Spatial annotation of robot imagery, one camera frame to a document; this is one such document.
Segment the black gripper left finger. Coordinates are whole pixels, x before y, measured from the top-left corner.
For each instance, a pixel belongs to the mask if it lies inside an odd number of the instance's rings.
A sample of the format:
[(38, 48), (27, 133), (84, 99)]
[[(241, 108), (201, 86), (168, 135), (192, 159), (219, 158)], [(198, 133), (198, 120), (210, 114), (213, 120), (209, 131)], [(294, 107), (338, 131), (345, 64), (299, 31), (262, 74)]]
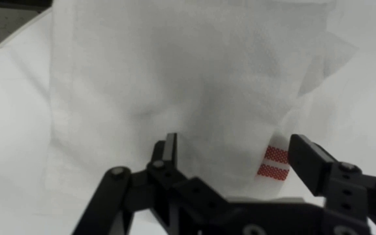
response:
[(108, 169), (98, 184), (72, 235), (129, 235), (134, 214), (149, 210), (167, 235), (219, 235), (218, 216), (227, 201), (198, 177), (178, 168), (178, 134), (154, 144), (146, 168)]

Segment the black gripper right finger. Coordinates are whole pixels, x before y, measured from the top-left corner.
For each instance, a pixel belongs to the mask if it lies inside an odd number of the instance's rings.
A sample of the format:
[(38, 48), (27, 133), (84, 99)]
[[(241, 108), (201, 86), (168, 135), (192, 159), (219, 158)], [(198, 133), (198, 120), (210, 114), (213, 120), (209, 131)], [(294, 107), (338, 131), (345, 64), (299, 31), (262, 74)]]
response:
[(372, 235), (376, 224), (376, 176), (335, 159), (303, 134), (292, 134), (287, 159), (313, 195), (325, 198), (322, 235)]

